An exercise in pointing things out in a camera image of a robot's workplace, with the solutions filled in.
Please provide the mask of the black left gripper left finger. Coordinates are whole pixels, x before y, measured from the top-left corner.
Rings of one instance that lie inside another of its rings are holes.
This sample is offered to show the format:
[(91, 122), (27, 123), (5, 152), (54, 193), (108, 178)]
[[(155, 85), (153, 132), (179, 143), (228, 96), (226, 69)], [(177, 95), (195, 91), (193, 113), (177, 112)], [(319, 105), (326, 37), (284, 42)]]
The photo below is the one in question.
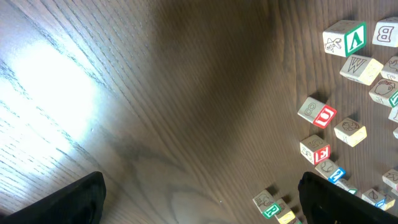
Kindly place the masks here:
[(99, 224), (105, 198), (103, 174), (95, 171), (42, 200), (1, 218), (1, 223)]

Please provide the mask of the green R letter block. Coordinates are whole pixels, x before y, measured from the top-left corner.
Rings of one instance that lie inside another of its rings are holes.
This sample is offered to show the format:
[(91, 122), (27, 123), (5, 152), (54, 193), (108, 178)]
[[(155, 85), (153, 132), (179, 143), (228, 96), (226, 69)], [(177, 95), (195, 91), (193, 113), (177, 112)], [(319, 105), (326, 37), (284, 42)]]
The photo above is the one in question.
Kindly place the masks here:
[(281, 211), (281, 207), (267, 190), (258, 193), (252, 201), (266, 219), (271, 219)]

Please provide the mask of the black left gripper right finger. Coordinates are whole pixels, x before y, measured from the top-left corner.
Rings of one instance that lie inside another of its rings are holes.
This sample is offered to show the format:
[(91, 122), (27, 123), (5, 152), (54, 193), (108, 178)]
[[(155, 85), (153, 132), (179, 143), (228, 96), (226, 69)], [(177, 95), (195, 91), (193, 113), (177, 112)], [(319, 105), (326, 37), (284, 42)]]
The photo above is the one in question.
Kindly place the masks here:
[(308, 223), (397, 224), (397, 217), (313, 172), (303, 173), (298, 191), (302, 211)]

